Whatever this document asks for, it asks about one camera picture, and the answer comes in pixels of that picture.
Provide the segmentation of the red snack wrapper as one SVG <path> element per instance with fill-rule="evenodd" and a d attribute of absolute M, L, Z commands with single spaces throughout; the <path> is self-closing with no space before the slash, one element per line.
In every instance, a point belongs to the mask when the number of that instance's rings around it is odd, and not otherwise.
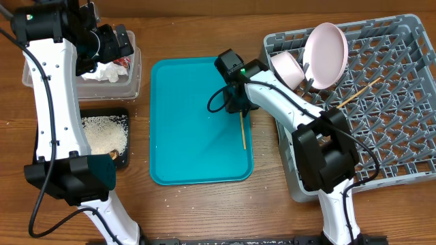
<path fill-rule="evenodd" d="M 113 61 L 113 63 L 115 63 L 116 65 L 123 66 L 126 69 L 129 69 L 130 65 L 131 65 L 131 60 L 129 57 L 126 56 L 126 57 L 116 59 L 115 61 Z"/>

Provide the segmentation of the white bowl with rice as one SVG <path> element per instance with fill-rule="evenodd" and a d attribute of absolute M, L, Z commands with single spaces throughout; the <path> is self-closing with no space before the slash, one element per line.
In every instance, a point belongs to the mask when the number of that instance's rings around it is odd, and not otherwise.
<path fill-rule="evenodd" d="M 305 78 L 302 68 L 288 51 L 272 56 L 271 63 L 275 73 L 291 90 L 295 90 Z"/>

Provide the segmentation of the white round plate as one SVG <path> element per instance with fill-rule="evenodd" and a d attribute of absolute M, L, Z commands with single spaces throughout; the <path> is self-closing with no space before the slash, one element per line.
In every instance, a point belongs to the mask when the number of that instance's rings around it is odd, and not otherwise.
<path fill-rule="evenodd" d="M 312 87 L 323 90 L 336 83 L 345 71 L 348 44 L 344 32 L 325 22 L 318 25 L 305 44 L 303 64 L 308 64 L 305 76 L 313 79 Z"/>

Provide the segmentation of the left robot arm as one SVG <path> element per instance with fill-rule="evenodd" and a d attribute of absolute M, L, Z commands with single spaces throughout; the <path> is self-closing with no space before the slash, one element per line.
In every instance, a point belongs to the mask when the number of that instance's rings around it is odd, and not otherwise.
<path fill-rule="evenodd" d="M 125 27 L 98 25 L 94 4 L 77 1 L 19 7 L 10 25 L 7 37 L 26 59 L 37 112 L 35 160 L 24 167 L 27 182 L 40 195 L 86 214 L 107 244 L 146 244 L 116 194 L 114 161 L 91 152 L 76 89 L 78 76 L 133 53 Z"/>

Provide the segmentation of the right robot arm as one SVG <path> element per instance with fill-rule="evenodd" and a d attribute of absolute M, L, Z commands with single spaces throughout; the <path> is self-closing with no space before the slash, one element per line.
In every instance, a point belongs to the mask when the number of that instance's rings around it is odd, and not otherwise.
<path fill-rule="evenodd" d="M 325 244 L 361 244 L 356 223 L 352 185 L 358 153 L 345 115 L 333 108 L 325 111 L 284 86 L 276 75 L 254 59 L 244 63 L 229 49 L 214 62 L 225 81 L 222 109 L 245 117 L 263 108 L 287 132 L 293 162 L 306 188 L 317 192 L 324 219 Z"/>

